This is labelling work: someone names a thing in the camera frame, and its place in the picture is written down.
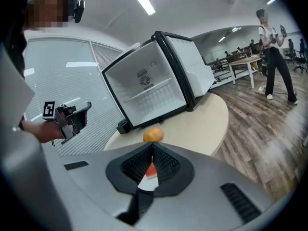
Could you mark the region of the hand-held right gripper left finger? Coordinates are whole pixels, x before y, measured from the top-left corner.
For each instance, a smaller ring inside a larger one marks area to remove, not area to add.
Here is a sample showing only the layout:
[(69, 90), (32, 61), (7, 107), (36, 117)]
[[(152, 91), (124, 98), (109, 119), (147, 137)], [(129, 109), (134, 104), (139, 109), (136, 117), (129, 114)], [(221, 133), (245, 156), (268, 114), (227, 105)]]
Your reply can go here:
[(142, 143), (93, 154), (60, 157), (55, 147), (44, 146), (52, 182), (72, 228), (130, 228), (116, 217), (127, 211), (131, 195), (118, 192), (105, 174), (109, 161)]

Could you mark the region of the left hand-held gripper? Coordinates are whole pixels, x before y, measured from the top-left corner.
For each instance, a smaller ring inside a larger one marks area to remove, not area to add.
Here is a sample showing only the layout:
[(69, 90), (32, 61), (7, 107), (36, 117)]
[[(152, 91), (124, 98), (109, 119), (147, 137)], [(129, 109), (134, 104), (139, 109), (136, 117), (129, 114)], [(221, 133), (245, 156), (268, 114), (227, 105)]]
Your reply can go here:
[(46, 121), (54, 121), (58, 125), (63, 138), (61, 145), (63, 145), (87, 125), (87, 112), (91, 107), (90, 101), (84, 102), (80, 109), (76, 109), (75, 105), (62, 104), (56, 107), (55, 102), (45, 102), (42, 118)]

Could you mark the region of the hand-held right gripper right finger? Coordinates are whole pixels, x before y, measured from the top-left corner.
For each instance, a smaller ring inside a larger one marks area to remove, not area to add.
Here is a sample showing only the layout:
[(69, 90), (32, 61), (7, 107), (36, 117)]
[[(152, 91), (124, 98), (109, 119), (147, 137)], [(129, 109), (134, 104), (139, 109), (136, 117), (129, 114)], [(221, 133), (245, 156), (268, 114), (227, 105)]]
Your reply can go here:
[(143, 216), (145, 231), (229, 231), (244, 222), (221, 189), (235, 184), (261, 212), (274, 204), (262, 185), (229, 164), (174, 145), (162, 146), (187, 158), (194, 167), (190, 185), (177, 196), (155, 198)]

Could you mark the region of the red watermelon slice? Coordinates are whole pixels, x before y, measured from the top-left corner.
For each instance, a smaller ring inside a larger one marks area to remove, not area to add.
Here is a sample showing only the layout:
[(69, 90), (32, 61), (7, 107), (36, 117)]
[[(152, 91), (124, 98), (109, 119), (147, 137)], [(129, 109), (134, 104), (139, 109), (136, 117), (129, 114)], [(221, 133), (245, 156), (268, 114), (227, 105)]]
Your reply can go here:
[(153, 163), (150, 164), (150, 166), (147, 169), (145, 175), (146, 175), (147, 179), (152, 179), (152, 178), (157, 177), (157, 171), (156, 171), (156, 168), (155, 168)]

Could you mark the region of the white round plate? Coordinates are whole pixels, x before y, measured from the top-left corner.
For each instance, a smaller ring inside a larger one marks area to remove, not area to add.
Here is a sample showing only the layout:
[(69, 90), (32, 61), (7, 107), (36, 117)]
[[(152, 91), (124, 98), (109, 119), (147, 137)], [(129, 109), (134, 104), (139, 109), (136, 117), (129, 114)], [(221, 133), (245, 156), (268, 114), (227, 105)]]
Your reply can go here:
[(154, 191), (158, 187), (158, 176), (152, 179), (147, 179), (146, 175), (143, 176), (141, 182), (138, 185), (138, 188), (144, 191)]

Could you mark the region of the black mini fridge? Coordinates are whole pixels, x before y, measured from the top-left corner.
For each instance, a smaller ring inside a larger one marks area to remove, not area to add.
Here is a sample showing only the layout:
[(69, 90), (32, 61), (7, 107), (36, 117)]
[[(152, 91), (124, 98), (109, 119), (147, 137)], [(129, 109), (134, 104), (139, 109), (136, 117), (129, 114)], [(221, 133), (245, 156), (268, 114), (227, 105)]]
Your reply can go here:
[(215, 81), (190, 38), (162, 31), (119, 56), (102, 74), (132, 129), (192, 111)]

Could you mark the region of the orange fruit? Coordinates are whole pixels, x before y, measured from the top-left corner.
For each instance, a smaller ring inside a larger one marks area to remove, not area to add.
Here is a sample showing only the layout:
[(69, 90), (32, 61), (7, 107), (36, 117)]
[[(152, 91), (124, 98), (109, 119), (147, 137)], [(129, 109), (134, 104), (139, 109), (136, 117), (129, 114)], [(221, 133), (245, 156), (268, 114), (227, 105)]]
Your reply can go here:
[(160, 128), (151, 128), (144, 132), (144, 142), (160, 142), (164, 137), (163, 131)]

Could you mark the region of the person's left forearm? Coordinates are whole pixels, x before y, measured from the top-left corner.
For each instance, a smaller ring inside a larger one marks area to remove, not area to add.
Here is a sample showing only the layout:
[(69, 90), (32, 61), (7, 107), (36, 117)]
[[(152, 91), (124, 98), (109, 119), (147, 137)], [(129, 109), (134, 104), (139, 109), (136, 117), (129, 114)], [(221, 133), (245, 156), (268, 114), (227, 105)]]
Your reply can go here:
[(41, 143), (47, 143), (52, 140), (63, 138), (60, 127), (54, 121), (32, 123), (29, 121), (22, 120), (21, 125), (23, 131), (33, 134)]

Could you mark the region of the black cube holder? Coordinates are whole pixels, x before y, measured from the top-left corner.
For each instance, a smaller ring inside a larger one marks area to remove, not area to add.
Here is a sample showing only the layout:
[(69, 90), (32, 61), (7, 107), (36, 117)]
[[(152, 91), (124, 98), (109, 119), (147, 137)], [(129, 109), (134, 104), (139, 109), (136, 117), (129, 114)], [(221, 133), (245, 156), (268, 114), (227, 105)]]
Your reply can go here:
[(120, 134), (127, 134), (131, 131), (131, 126), (126, 119), (123, 119), (118, 122), (116, 129)]

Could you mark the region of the wooden desk white legs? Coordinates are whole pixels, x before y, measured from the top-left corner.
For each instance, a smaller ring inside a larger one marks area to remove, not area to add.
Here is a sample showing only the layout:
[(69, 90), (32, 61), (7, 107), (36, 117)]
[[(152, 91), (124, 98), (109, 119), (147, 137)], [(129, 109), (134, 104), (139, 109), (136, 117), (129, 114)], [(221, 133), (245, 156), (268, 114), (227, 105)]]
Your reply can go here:
[(235, 76), (235, 72), (233, 71), (233, 66), (236, 66), (236, 65), (245, 65), (247, 67), (247, 71), (248, 71), (248, 76), (250, 78), (250, 82), (251, 82), (251, 89), (254, 89), (255, 88), (255, 85), (254, 85), (254, 77), (253, 77), (253, 73), (257, 72), (257, 69), (253, 70), (252, 69), (252, 66), (251, 66), (251, 63), (256, 63), (257, 64), (257, 61), (261, 60), (260, 56), (259, 55), (252, 55), (250, 57), (246, 57), (246, 58), (242, 58), (240, 60), (236, 60), (232, 63), (228, 63), (228, 66), (229, 66), (229, 69), (230, 69), (230, 72), (231, 72), (231, 77), (232, 77), (232, 82), (233, 84), (235, 85), (236, 84), (236, 79), (237, 77)]

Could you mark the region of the black office chair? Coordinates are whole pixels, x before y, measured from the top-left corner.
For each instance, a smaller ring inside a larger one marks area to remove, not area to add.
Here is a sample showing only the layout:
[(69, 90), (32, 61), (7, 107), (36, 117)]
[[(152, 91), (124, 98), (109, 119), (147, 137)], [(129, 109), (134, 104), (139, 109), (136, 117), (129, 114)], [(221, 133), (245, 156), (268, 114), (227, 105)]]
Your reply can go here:
[(289, 57), (290, 61), (294, 61), (294, 43), (290, 38), (288, 39), (288, 46), (289, 49), (287, 50), (285, 56)]
[(308, 73), (308, 69), (304, 67), (304, 64), (307, 63), (306, 57), (305, 57), (305, 44), (304, 44), (304, 39), (300, 39), (300, 51), (298, 51), (299, 57), (295, 58), (295, 61), (298, 63), (298, 66), (294, 67), (294, 71), (297, 69), (301, 70), (301, 73), (305, 70), (306, 73)]

